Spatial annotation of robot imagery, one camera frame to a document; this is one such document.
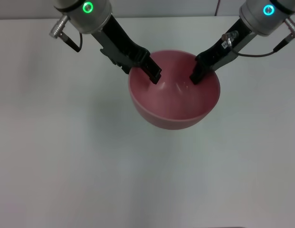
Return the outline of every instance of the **cable connector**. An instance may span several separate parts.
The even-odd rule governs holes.
[[[291,18],[285,19],[285,24],[289,27],[293,38],[295,38],[295,22]]]

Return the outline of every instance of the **wall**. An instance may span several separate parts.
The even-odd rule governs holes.
[[[117,17],[213,16],[218,0],[111,0]],[[245,0],[221,0],[218,15],[236,16]],[[58,18],[51,0],[0,1],[0,19]]]

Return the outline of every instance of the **silver connector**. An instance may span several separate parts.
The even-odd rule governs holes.
[[[53,37],[54,39],[57,39],[58,37],[60,37],[68,20],[69,20],[69,17],[67,15],[63,15],[60,18],[60,20],[58,20],[57,23],[54,25],[49,35]]]
[[[285,24],[289,27],[292,35],[295,37],[295,22],[291,18],[285,19]]]

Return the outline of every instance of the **green led ring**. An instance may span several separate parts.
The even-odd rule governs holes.
[[[83,5],[83,11],[84,13],[91,13],[94,10],[94,5],[91,2],[85,2]]]

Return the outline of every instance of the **blue led ring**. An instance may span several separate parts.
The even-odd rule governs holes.
[[[272,5],[266,5],[264,8],[263,8],[263,13],[267,16],[271,16],[273,13],[275,12],[275,9],[274,9],[274,6]]]

